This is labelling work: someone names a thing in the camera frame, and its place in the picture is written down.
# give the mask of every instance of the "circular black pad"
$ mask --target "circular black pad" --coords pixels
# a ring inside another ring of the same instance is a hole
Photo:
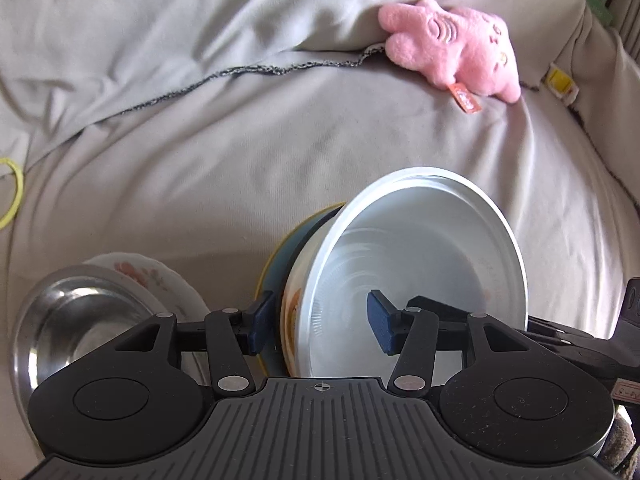
[[[442,418],[459,439],[500,460],[531,465],[600,449],[615,414],[602,384],[495,319],[469,318],[467,325],[475,361],[447,381],[439,399]]]
[[[78,390],[74,404],[80,413],[97,420],[118,420],[145,407],[149,390],[131,379],[99,379]]]
[[[174,324],[175,318],[151,318],[34,390],[29,423],[45,454],[136,462],[176,446],[194,430],[204,400],[198,384],[177,368]]]
[[[495,403],[517,418],[546,420],[562,413],[569,397],[557,384],[522,377],[504,381],[494,390]]]

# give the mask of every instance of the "black device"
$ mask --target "black device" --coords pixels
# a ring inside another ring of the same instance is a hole
[[[242,356],[273,336],[270,292],[203,322],[154,316],[34,391],[28,418],[46,458],[27,478],[615,478],[593,455],[612,425],[616,381],[640,383],[616,358],[621,334],[640,334],[636,290],[640,280],[608,341],[537,318],[519,332],[423,297],[397,310],[371,291],[372,330],[399,354],[386,388],[379,378],[269,377],[257,389]],[[430,387],[435,352],[453,349],[463,370]],[[185,351],[207,352],[211,386],[179,369]]]

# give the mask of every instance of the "white bowl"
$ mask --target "white bowl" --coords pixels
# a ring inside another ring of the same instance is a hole
[[[367,322],[372,289],[397,308],[427,296],[526,327],[527,281],[514,235],[489,197],[455,173],[409,168],[387,175],[321,231],[287,282],[289,301],[301,289],[294,349],[283,346],[292,374],[379,376],[386,383],[397,357],[382,352]],[[459,371],[460,358],[438,355],[433,383]]]

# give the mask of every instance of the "pink plush toy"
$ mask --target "pink plush toy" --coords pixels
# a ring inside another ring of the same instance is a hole
[[[445,90],[461,82],[473,93],[507,103],[520,98],[518,67],[507,25],[493,14],[459,7],[449,12],[434,0],[390,4],[378,14],[391,37],[386,55]]]

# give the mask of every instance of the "aluminum bowl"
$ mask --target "aluminum bowl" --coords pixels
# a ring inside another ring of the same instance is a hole
[[[41,280],[22,302],[12,339],[12,383],[27,428],[29,398],[42,381],[165,311],[143,286],[111,269],[84,264]],[[183,369],[201,382],[198,368]]]
[[[300,251],[280,316],[292,376],[388,381],[398,358],[382,351],[367,320],[373,289],[400,308],[420,295],[527,325],[524,263],[506,219],[481,189],[439,168],[380,178]],[[461,352],[439,352],[433,381],[461,369]]]

